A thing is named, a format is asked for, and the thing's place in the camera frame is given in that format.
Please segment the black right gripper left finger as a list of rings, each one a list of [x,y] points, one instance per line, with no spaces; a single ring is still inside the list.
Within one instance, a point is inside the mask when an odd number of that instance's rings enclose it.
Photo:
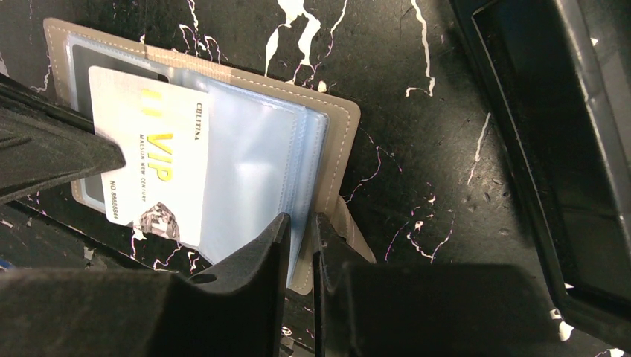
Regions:
[[[3,356],[276,356],[290,217],[185,279],[163,271],[1,275]]]

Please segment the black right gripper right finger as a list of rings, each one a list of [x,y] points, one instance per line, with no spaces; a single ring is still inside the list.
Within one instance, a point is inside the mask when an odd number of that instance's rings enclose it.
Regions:
[[[312,220],[317,356],[547,356],[559,342],[526,273],[497,264],[373,264]]]

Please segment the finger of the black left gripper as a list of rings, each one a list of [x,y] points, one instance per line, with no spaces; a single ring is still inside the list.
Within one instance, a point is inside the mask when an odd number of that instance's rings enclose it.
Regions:
[[[125,163],[88,118],[1,76],[1,203]]]

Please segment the white VIP credit card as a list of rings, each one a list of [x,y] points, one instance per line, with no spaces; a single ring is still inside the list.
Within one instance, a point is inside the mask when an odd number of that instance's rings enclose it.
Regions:
[[[102,174],[106,217],[197,247],[208,166],[209,94],[110,69],[89,71],[94,109],[125,165]]]

